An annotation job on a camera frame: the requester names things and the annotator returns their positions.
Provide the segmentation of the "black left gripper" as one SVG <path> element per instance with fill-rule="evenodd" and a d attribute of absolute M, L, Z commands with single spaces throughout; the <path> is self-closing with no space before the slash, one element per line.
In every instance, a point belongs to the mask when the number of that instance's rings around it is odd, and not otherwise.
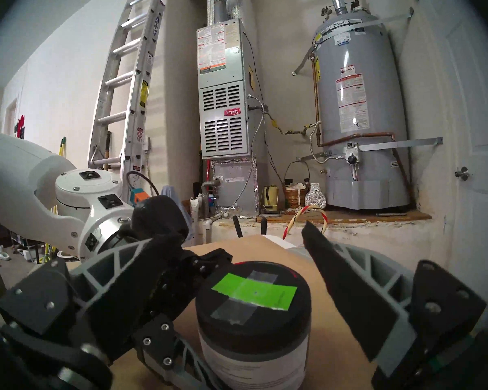
<path fill-rule="evenodd" d="M 147 198 L 136 204 L 131 220 L 120 226 L 120 239 L 126 243 L 155 237 L 171 237 L 182 247 L 189 227 L 182 210 L 167 196 Z M 165 314 L 177 318 L 197 296 L 204 281 L 219 268 L 231 264 L 233 256 L 224 249 L 197 255 L 183 249 L 160 275 L 152 294 L 152 317 Z"/>

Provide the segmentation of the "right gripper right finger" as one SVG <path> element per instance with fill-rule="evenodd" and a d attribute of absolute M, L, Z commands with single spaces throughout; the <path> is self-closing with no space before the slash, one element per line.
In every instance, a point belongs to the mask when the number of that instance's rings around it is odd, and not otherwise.
<path fill-rule="evenodd" d="M 372 379 L 428 379 L 469 347 L 487 302 L 439 264 L 414 271 L 390 257 L 329 241 L 312 223 L 303 244 L 339 314 L 369 361 Z"/>

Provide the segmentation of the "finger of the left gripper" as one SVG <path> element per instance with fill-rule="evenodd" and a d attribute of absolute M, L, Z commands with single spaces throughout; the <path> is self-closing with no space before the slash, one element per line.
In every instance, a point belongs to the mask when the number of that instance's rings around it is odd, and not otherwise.
<path fill-rule="evenodd" d="M 139 361 L 176 389 L 228 389 L 228 386 L 174 330 L 165 314 L 152 317 L 132 335 Z"/>

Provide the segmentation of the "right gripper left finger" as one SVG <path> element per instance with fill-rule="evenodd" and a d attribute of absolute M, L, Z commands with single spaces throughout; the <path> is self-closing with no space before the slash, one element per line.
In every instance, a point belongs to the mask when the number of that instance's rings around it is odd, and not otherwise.
<path fill-rule="evenodd" d="M 182 250 L 180 236 L 155 236 L 104 251 L 72 270 L 63 261 L 47 263 L 0 298 L 0 312 L 33 337 L 76 348 L 95 345 L 115 360 Z"/>

